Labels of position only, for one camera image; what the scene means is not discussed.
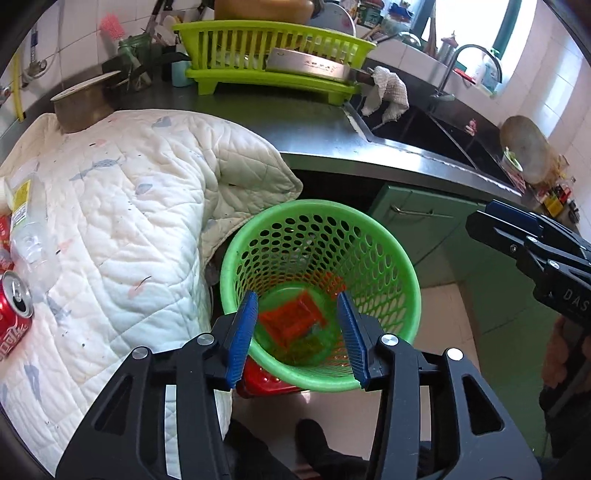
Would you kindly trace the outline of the right hand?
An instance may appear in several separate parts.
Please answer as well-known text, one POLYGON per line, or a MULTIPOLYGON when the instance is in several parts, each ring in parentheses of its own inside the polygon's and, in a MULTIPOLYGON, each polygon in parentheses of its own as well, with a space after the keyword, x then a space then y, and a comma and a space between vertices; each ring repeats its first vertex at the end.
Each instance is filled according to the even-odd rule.
POLYGON ((542 366, 542 380, 545 386, 556 388, 566 379, 565 363, 569 355, 569 347, 562 335, 566 318, 559 317, 553 327, 542 366))

